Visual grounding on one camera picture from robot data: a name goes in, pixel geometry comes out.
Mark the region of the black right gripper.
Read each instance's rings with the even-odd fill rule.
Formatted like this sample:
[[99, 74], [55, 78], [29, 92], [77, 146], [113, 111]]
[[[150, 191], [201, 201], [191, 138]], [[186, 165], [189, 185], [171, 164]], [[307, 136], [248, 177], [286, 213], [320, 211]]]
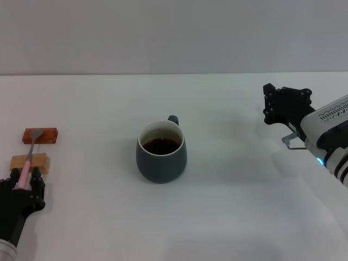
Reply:
[[305, 116], [315, 111], [315, 109], [310, 106], [312, 103], [310, 98], [312, 91], [309, 89], [293, 89], [285, 86], [281, 89], [277, 89], [277, 98], [284, 104], [274, 106], [273, 116], [273, 94], [275, 90], [275, 87], [271, 83], [263, 86], [265, 103], [265, 108], [263, 110], [265, 117], [264, 122], [267, 125], [271, 125], [274, 117], [274, 123], [286, 125], [293, 132], [296, 132], [302, 141], [305, 141], [307, 136], [301, 128], [300, 123]]

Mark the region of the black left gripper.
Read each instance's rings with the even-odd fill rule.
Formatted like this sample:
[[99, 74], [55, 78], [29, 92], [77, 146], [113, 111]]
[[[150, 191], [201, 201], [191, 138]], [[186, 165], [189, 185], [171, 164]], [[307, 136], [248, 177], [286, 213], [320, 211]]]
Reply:
[[20, 178], [14, 168], [6, 179], [1, 179], [1, 239], [18, 245], [28, 216], [44, 209], [45, 182], [38, 167], [33, 168], [31, 190], [13, 189]]

